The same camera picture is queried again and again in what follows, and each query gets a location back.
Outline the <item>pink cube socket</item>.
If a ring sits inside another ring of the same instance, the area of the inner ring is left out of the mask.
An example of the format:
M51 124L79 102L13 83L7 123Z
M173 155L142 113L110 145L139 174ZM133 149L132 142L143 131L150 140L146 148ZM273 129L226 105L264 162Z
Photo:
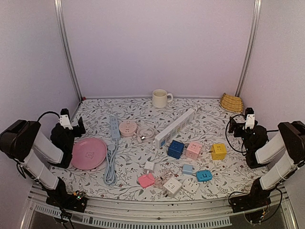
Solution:
M199 142L192 141L186 149L186 157L197 160L203 145Z

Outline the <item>white cube socket adapter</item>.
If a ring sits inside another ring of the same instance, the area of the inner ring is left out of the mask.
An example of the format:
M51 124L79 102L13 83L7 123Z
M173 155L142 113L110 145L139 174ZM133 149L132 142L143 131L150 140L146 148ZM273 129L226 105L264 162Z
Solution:
M166 197L175 197L177 193L182 188L182 183L171 177L164 185L163 185L163 195Z

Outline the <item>long white power strip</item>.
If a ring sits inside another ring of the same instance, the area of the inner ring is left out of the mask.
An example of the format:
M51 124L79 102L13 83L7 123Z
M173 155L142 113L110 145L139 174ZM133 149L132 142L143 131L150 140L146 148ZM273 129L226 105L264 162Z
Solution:
M154 138L153 144L155 148L160 149L168 141L174 138L178 132L185 128L194 118L196 114L196 108L190 108L175 121L173 121L169 126L157 134Z

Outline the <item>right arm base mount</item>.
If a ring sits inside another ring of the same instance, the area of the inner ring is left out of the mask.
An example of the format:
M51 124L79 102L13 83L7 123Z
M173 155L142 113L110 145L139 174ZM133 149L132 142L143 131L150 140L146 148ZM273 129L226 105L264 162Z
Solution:
M233 213L246 212L259 208L257 211L245 213L244 217L251 224L260 224L266 217L271 200L269 197L252 199L246 193L234 191L228 197L228 204L231 206Z

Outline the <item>blue cube socket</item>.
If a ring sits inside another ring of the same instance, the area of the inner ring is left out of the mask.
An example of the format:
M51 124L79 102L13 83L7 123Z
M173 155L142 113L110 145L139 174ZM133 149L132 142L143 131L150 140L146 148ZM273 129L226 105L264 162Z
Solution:
M167 155L179 159L183 154L184 143L173 140L168 147Z

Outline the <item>pink square plug adapter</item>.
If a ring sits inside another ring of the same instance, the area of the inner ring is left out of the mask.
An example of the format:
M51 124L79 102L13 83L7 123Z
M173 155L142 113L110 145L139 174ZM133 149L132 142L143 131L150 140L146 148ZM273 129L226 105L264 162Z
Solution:
M152 173L142 175L138 178L138 182L142 188L147 188L155 183L155 178Z

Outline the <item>small light blue adapter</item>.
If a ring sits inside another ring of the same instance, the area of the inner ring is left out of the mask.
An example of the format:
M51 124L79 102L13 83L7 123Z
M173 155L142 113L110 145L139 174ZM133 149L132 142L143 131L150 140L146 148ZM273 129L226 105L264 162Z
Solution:
M184 175L192 175L193 174L193 166L184 164L182 168L182 174Z

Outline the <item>small white charger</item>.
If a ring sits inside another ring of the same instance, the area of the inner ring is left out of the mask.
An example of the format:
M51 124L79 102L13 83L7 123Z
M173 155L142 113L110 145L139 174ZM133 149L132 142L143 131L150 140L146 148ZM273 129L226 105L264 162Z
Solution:
M154 166L155 163L151 162L151 161L146 161L145 165L144 165L144 172L145 173L153 173L154 171Z

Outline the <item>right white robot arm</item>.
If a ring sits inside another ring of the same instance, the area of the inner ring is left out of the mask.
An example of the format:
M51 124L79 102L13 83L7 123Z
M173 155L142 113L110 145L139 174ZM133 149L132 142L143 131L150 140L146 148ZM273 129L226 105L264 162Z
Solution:
M231 117L226 133L240 137L243 142L239 151L245 156L250 168L264 167L281 151L282 157L262 177L257 178L247 194L246 203L250 208L258 207L276 186L287 180L305 163L305 125L301 121L281 122L272 139L268 139L268 131L258 125L254 115L246 117L244 123L237 123Z

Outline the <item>yellow cube socket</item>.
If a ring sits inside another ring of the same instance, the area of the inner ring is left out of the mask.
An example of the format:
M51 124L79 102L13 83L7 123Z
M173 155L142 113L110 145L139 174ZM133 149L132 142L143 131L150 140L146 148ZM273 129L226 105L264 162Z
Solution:
M212 160L223 160L227 153L225 144L213 144L210 151Z

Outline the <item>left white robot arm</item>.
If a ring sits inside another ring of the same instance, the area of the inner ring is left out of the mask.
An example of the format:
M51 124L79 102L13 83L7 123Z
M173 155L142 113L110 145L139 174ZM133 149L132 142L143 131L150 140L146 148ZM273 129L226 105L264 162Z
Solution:
M17 120L1 133L0 150L40 183L60 207L67 207L72 195L67 192L64 181L49 171L36 154L40 153L55 167L68 168L74 139L84 133L83 124L72 126L67 115L60 116L50 138L41 131L39 121Z

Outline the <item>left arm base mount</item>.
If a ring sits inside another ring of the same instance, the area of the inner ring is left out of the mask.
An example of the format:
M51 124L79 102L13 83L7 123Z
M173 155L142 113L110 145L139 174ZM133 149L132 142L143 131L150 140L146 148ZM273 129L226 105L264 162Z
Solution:
M87 207L88 199L82 197L81 199L78 196L73 194L56 194L55 192L47 192L48 197L46 203L52 206L62 208L64 210L72 210L80 213L84 213Z

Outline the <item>white plug adapter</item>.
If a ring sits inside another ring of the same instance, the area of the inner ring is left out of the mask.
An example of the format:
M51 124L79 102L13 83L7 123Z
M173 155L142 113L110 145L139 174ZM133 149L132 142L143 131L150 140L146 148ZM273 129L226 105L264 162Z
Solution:
M193 194L197 191L199 188L199 184L192 178L186 178L183 181L182 189Z

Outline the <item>blue square plug adapter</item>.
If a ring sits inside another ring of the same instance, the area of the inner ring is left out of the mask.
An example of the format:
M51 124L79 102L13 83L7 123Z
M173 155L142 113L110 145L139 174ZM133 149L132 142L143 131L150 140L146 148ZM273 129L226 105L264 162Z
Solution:
M198 182L206 182L212 180L213 175L210 170L200 170L196 172L196 178Z

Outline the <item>light blue power strip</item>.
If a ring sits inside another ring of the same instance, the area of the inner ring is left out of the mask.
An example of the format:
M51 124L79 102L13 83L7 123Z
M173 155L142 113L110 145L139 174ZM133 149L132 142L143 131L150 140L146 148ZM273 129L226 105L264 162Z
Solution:
M120 140L120 131L119 131L119 123L118 118L115 116L110 116L110 128L111 128L111 136L113 140Z

